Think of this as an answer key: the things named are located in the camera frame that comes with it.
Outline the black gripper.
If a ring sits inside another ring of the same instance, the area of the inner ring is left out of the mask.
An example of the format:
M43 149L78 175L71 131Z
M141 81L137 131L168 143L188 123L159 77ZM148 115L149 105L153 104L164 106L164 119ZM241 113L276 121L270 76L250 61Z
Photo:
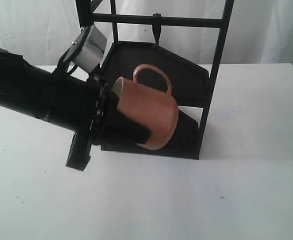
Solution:
M91 159L92 146L102 141L109 143L145 144L150 138L150 130L129 119L117 110L108 98L121 96L122 84L110 86L101 75L89 76L85 82L89 99L84 115L84 126L74 132L65 166L84 171Z

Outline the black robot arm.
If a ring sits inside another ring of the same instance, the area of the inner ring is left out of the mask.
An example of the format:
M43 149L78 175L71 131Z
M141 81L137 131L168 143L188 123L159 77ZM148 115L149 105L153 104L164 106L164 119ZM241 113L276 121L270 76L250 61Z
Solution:
M147 142L151 131L120 113L118 100L99 75L80 80L64 62L48 72L0 48L0 106L73 131L69 168L83 171L93 145Z

